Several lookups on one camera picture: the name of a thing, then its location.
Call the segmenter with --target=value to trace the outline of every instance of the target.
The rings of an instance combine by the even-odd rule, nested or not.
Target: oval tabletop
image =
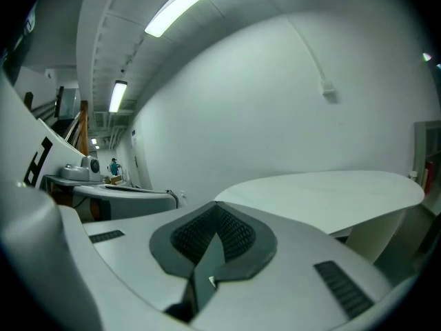
[[[331,234],[418,205],[423,198],[422,188],[399,174],[339,171],[246,181],[224,190],[215,201],[295,219]]]

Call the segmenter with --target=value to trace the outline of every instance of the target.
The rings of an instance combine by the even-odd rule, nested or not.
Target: ceiling
[[[188,61],[216,41],[284,12],[316,9],[326,0],[200,0],[160,38],[144,33],[167,0],[84,0],[76,44],[79,87],[89,100],[90,136],[114,148],[136,110]],[[114,82],[128,82],[109,115]]]

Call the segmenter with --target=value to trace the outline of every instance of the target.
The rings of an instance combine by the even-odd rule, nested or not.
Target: door
[[[152,183],[150,182],[147,161],[145,158],[144,140],[140,128],[137,128],[132,132],[132,145],[140,186],[142,189],[152,189]]]

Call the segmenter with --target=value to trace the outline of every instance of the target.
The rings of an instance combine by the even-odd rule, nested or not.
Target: black sign
[[[35,159],[38,155],[38,152],[35,152],[34,158],[32,158],[32,162],[30,162],[28,171],[26,172],[25,179],[23,180],[26,184],[35,186],[37,183],[37,179],[39,178],[40,171],[43,167],[44,161],[46,160],[46,157],[49,154],[50,149],[52,148],[52,142],[45,137],[41,145],[44,148],[43,153],[41,154],[40,160],[38,164],[35,163]],[[30,173],[33,174],[32,180],[29,180]]]

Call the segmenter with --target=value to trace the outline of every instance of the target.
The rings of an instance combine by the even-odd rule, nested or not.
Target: fluorescent ceiling light
[[[424,61],[429,61],[430,59],[432,59],[432,56],[427,54],[426,52],[422,53],[422,57],[424,58]]]
[[[185,11],[199,0],[169,0],[145,28],[145,33],[160,37]]]
[[[118,112],[119,105],[123,100],[123,95],[126,88],[127,88],[127,82],[124,81],[115,82],[115,86],[113,87],[112,100],[110,101],[109,112],[111,113]]]

